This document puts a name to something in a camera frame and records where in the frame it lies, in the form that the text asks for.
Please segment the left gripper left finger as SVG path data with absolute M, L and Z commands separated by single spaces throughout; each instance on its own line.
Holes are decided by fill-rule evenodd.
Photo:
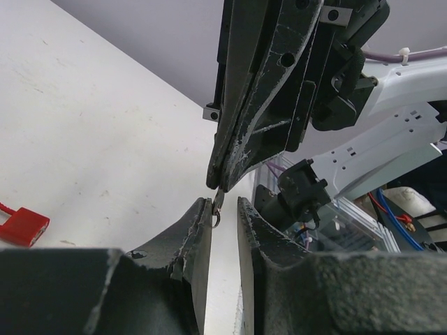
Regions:
M 1 251 L 2 334 L 202 334 L 212 201 L 129 252 Z

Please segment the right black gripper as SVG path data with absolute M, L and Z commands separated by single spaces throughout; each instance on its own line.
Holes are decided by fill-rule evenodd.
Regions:
M 361 48 L 389 13 L 386 1 L 225 1 L 207 186 L 229 192 L 296 151 L 308 125 L 353 126 L 373 88 Z

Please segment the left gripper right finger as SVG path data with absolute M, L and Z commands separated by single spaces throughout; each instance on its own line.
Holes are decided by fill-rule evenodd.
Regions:
M 237 201 L 245 334 L 445 334 L 446 255 L 308 253 Z

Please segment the small silver keys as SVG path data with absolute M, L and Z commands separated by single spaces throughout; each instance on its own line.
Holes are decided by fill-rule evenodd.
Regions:
M 216 218 L 216 222 L 212 224 L 213 229 L 217 228 L 221 222 L 221 208 L 224 203 L 224 198 L 225 193 L 219 188 L 212 203 L 212 215 Z

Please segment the red cable seal tag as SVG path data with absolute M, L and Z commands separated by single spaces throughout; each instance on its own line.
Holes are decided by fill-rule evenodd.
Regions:
M 48 217 L 24 207 L 14 210 L 1 204 L 1 212 L 10 216 L 1 224 L 1 240 L 16 246 L 31 248 L 50 224 Z

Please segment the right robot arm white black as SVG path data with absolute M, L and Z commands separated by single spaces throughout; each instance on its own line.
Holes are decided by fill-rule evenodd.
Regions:
M 363 52 L 389 13 L 386 1 L 224 3 L 206 182 L 217 191 L 213 216 L 246 174 L 310 145 L 309 128 L 325 144 L 279 176 L 279 194 L 260 210 L 279 230 L 425 162 L 409 154 L 446 131 L 446 53 Z

